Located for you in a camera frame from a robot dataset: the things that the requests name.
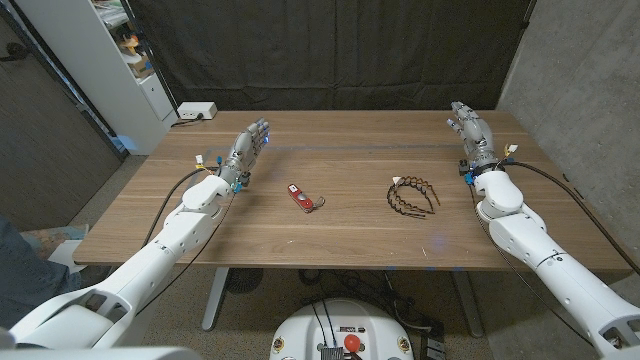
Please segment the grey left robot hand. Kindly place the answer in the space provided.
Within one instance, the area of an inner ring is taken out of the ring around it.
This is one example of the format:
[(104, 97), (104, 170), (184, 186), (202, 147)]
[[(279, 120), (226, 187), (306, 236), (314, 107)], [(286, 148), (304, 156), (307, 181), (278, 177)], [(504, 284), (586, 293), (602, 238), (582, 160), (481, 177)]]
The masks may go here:
[(264, 118), (259, 118), (237, 136), (227, 159), (216, 172), (216, 175), (225, 180), (233, 190), (239, 185), (248, 185), (250, 170), (269, 142), (269, 130), (269, 123)]

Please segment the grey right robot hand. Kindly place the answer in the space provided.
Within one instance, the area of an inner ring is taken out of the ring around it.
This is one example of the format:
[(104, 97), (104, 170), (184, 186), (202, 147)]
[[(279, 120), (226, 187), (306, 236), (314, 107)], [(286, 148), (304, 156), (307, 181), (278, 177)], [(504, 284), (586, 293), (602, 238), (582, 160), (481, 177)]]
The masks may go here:
[(468, 168), (465, 170), (471, 178), (493, 170), (499, 159), (493, 146), (493, 134), (487, 122), (473, 109), (460, 101), (451, 103), (457, 120), (447, 120), (447, 124), (464, 142)]

